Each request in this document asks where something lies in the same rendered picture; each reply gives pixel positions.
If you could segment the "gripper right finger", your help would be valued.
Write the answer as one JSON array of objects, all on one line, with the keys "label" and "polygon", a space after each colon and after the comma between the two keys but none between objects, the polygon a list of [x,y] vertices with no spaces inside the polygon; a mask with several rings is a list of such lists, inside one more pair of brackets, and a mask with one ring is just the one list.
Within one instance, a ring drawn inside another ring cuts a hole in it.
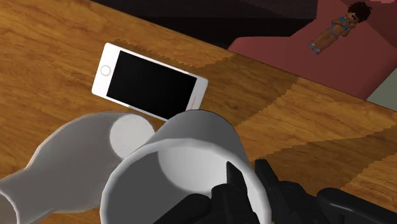
[{"label": "gripper right finger", "polygon": [[265,159],[254,162],[275,224],[397,224],[397,213],[336,188],[316,196],[295,182],[280,181]]}]

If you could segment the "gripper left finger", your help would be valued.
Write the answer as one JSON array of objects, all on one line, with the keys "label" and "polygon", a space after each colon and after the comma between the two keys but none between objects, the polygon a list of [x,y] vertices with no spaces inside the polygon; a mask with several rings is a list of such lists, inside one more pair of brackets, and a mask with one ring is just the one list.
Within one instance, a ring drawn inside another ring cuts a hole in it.
[{"label": "gripper left finger", "polygon": [[187,195],[154,224],[260,224],[244,177],[231,162],[226,163],[226,180],[212,188],[210,197]]}]

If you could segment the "white cup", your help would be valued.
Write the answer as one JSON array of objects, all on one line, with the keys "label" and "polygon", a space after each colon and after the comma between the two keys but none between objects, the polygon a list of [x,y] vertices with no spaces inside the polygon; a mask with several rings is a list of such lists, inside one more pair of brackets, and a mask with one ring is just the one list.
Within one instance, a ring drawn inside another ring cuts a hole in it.
[{"label": "white cup", "polygon": [[226,183],[227,162],[243,174],[260,224],[271,224],[266,191],[238,134],[205,110],[172,117],[118,165],[102,192],[101,224],[154,224],[187,195],[209,196],[212,187]]}]

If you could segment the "white smartphone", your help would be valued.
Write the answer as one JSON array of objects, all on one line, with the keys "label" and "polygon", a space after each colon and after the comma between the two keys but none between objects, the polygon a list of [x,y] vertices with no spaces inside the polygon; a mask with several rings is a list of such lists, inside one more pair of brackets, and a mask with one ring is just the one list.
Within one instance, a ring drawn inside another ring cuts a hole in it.
[{"label": "white smartphone", "polygon": [[167,121],[178,113],[199,109],[208,83],[196,74],[106,43],[92,93]]}]

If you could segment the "dark red sofa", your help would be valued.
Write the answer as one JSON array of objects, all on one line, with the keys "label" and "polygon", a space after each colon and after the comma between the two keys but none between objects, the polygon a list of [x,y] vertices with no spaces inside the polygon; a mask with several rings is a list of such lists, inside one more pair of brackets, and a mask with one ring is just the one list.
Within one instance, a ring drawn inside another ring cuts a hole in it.
[{"label": "dark red sofa", "polygon": [[[372,7],[368,20],[316,55],[309,42],[355,1]],[[318,0],[316,19],[294,35],[237,38],[229,50],[366,99],[397,68],[397,0]]]}]

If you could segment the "white vase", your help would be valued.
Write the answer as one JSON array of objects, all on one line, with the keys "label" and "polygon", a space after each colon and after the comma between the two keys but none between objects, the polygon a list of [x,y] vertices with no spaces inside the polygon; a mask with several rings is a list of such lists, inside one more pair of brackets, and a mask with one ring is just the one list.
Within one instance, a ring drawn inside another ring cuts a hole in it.
[{"label": "white vase", "polygon": [[94,113],[58,128],[21,170],[0,179],[0,224],[99,207],[109,175],[155,133],[132,113]]}]

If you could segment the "dark-haired doll figure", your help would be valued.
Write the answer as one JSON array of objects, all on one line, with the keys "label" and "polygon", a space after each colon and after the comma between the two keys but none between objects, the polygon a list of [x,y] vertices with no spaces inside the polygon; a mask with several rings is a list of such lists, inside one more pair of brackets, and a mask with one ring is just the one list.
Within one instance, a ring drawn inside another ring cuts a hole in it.
[{"label": "dark-haired doll figure", "polygon": [[367,20],[371,12],[372,7],[364,1],[352,3],[343,17],[332,20],[331,25],[314,38],[308,46],[316,55],[319,55],[336,42],[340,36],[346,37],[357,24]]}]

